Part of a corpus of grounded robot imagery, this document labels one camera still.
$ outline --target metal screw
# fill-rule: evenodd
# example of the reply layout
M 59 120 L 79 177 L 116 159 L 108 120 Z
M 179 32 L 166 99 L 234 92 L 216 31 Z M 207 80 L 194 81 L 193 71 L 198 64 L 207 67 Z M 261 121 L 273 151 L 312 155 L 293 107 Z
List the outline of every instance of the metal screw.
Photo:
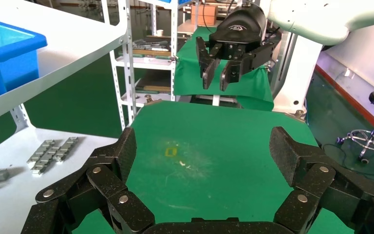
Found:
M 101 171 L 101 168 L 100 167 L 96 167 L 93 169 L 93 173 L 98 173 Z
M 303 194 L 298 195 L 298 200 L 305 203 L 307 202 L 307 197 Z
M 323 172 L 329 172 L 329 169 L 327 167 L 319 167 L 319 169 Z
M 121 196 L 119 201 L 120 201 L 120 203 L 126 203 L 128 201 L 127 195 Z
M 153 101 L 151 95 L 149 95 L 149 94 L 146 94 L 144 97 L 146 98 L 147 102 L 152 102 Z
M 44 192 L 44 197 L 52 196 L 52 194 L 54 194 L 54 191 L 52 189 L 48 189 Z

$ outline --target green mat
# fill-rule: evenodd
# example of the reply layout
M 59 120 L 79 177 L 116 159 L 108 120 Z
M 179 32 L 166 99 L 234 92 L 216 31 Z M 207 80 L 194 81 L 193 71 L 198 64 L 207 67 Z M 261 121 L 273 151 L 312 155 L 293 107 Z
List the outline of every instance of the green mat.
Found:
M 269 153 L 275 126 L 296 141 L 316 144 L 306 124 L 281 113 L 167 101 L 147 105 L 132 124 L 137 157 L 127 186 L 156 223 L 192 217 L 272 221 L 292 191 Z M 91 213 L 75 234 L 111 234 L 102 219 Z M 328 233 L 353 231 L 322 210 L 309 234 Z
M 220 90 L 220 74 L 227 63 L 222 60 L 216 69 L 214 80 L 209 89 L 203 89 L 203 80 L 200 78 L 200 67 L 196 54 L 196 37 L 208 39 L 210 32 L 205 27 L 198 27 L 191 40 L 187 41 L 177 53 L 174 93 L 176 95 L 233 95 L 246 109 L 271 111 L 273 98 L 264 67 L 242 76 L 240 82 L 231 83 L 226 91 Z

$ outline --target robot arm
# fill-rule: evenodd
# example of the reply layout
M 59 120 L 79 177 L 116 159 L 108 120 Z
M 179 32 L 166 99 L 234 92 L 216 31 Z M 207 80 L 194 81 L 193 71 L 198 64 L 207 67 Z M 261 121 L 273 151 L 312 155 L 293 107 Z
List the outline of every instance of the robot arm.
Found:
M 229 60 L 220 76 L 222 91 L 271 59 L 275 45 L 262 39 L 266 19 L 285 31 L 335 45 L 350 31 L 374 25 L 374 4 L 364 0 L 261 0 L 257 6 L 243 0 L 208 41 L 196 38 L 204 89 L 209 88 L 222 59 Z
M 285 31 L 335 45 L 350 31 L 374 25 L 374 1 L 271 0 L 267 18 Z

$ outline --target white cup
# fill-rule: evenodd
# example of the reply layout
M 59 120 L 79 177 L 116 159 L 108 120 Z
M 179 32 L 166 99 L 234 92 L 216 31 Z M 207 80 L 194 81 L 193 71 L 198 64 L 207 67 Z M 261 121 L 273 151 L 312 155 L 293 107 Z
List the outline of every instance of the white cup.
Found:
M 162 29 L 157 30 L 157 36 L 158 37 L 162 37 L 163 33 L 164 33 L 164 30 L 162 30 Z

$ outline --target scratch mark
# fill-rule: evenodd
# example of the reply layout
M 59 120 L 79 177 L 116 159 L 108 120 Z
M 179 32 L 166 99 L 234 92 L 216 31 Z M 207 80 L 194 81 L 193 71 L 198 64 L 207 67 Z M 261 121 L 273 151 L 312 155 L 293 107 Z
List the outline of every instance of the scratch mark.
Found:
M 175 206 L 175 205 L 168 205 L 168 206 L 170 206 L 171 208 L 175 208 L 175 209 L 192 210 L 192 211 L 197 210 L 197 209 L 194 209 L 194 208 L 188 207 L 188 206 Z
M 166 182 L 165 182 L 164 186 L 167 186 L 168 177 L 169 177 L 170 175 L 166 176 Z

